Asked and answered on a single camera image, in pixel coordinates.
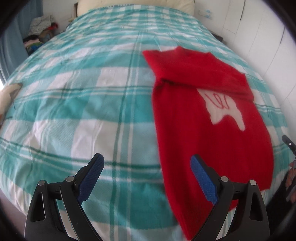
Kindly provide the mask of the person's right hand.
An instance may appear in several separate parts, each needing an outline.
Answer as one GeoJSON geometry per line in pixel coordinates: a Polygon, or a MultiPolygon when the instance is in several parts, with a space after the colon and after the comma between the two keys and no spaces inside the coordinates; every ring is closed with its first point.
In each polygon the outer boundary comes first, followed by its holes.
{"type": "Polygon", "coordinates": [[[288,189],[290,187],[290,185],[293,182],[294,177],[295,177],[295,161],[290,163],[290,169],[289,169],[289,171],[287,173],[287,179],[286,179],[286,182],[285,182],[286,189],[288,189]]]}

